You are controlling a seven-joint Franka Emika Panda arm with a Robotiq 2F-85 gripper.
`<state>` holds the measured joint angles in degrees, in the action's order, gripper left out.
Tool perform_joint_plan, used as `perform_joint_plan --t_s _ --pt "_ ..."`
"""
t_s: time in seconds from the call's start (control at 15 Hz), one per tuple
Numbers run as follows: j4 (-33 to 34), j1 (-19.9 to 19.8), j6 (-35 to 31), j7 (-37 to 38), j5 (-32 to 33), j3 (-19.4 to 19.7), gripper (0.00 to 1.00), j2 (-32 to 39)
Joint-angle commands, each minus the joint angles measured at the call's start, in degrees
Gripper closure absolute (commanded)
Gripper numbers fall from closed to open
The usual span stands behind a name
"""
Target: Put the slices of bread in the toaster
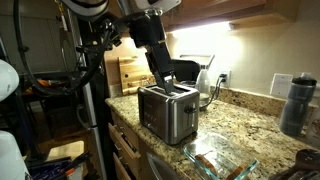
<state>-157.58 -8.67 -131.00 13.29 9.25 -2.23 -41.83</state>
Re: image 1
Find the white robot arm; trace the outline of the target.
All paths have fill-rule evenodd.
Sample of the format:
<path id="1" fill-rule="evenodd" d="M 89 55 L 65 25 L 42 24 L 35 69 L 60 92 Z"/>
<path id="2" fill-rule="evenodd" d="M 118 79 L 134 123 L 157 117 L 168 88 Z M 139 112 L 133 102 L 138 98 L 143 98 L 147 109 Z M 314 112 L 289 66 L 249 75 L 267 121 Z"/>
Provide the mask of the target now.
<path id="1" fill-rule="evenodd" d="M 97 22 L 105 18 L 114 27 L 116 39 L 128 29 L 137 48 L 147 50 L 149 68 L 158 87 L 167 94 L 175 90 L 173 65 L 169 55 L 161 16 L 181 3 L 181 0 L 116 0 L 122 16 L 109 13 L 111 0 L 61 0 L 76 16 Z"/>

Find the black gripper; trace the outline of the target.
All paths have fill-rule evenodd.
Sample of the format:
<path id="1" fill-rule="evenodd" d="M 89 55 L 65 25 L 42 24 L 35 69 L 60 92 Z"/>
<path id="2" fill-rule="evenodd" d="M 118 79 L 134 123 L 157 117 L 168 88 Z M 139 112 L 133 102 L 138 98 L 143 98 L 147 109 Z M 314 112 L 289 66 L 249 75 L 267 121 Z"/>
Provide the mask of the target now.
<path id="1" fill-rule="evenodd" d="M 171 63 L 161 18 L 155 12 L 133 15 L 128 24 L 129 33 L 137 48 L 144 47 L 150 71 L 158 84 L 163 83 L 167 94 L 175 90 L 174 67 Z"/>

